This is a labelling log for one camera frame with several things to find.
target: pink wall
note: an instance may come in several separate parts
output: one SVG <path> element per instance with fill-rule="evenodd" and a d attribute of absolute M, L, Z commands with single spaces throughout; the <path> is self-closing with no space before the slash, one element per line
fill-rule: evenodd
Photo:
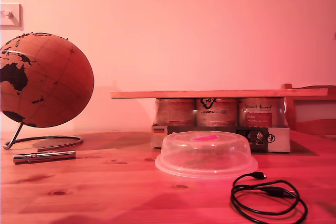
<path fill-rule="evenodd" d="M 93 68 L 89 105 L 53 131 L 148 130 L 154 100 L 111 100 L 112 90 L 336 84 L 335 0 L 10 2 L 22 4 L 24 29 L 2 30 L 1 44 L 31 31 L 68 37 Z M 2 115 L 2 131 L 16 127 Z"/>

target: cork globe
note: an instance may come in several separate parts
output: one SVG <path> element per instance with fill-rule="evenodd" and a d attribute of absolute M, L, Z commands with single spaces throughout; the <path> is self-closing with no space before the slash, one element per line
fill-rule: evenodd
<path fill-rule="evenodd" d="M 94 86 L 91 65 L 68 39 L 17 36 L 0 49 L 1 111 L 16 122 L 52 127 L 75 118 Z"/>

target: wood grain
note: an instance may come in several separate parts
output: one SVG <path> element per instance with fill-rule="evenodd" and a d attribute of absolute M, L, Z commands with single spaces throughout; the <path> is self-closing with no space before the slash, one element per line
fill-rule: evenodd
<path fill-rule="evenodd" d="M 1 223 L 250 223 L 230 206 L 233 179 L 188 179 L 157 170 L 160 150 L 151 147 L 150 133 L 65 134 L 84 139 L 74 160 L 14 165 L 14 154 L 34 152 L 36 144 L 1 150 Z M 2 138 L 4 143 L 11 135 Z M 298 188 L 309 208 L 306 223 L 336 223 L 336 141 L 294 131 L 291 139 L 291 154 L 253 154 L 259 170 L 267 181 L 286 179 Z M 241 200 L 275 211 L 288 204 L 262 195 Z M 280 221 L 263 220 L 291 223 L 299 216 L 296 211 Z"/>
<path fill-rule="evenodd" d="M 139 91 L 111 92 L 113 99 L 133 98 L 202 98 L 202 97 L 291 97 L 324 96 L 327 89 L 280 89 L 280 90 L 209 90 L 209 91 Z"/>

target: light switch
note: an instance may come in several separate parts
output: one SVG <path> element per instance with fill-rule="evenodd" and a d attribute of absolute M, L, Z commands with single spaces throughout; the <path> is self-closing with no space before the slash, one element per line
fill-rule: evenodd
<path fill-rule="evenodd" d="M 20 27 L 20 11 L 20 4 L 1 4 L 1 27 Z"/>

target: usb cable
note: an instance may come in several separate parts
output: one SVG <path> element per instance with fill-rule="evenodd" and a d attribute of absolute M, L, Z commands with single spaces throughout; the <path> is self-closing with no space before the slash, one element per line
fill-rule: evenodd
<path fill-rule="evenodd" d="M 285 180 L 276 180 L 276 181 L 271 181 L 271 182 L 266 182 L 266 183 L 261 183 L 261 184 L 255 184 L 255 185 L 242 185 L 242 184 L 236 185 L 240 179 L 247 177 L 247 176 L 251 176 L 255 179 L 265 179 L 266 178 L 266 175 L 262 172 L 253 172 L 253 173 L 241 175 L 238 178 L 236 178 L 235 181 L 233 182 L 233 187 L 231 189 L 231 197 L 230 197 L 231 203 L 234 206 L 234 208 L 246 219 L 252 222 L 255 222 L 255 223 L 269 224 L 268 222 L 264 222 L 264 221 L 251 217 L 246 212 L 253 212 L 255 214 L 268 215 L 268 216 L 281 216 L 281 215 L 291 212 L 294 208 L 296 208 L 298 203 L 301 203 L 305 210 L 301 218 L 297 220 L 296 222 L 293 222 L 293 224 L 302 223 L 304 219 L 307 217 L 308 207 L 306 203 L 300 198 L 299 191 L 291 183 Z M 270 185 L 281 184 L 281 183 L 288 185 L 290 188 L 293 189 L 293 191 L 286 190 L 279 186 L 270 186 Z M 295 199 L 295 201 L 286 210 L 283 210 L 280 212 L 269 212 L 269 211 L 256 210 L 256 209 L 243 205 L 236 197 L 236 193 L 240 191 L 253 191 L 253 190 L 263 191 L 267 195 L 272 196 L 272 197 L 292 198 L 292 199 Z"/>

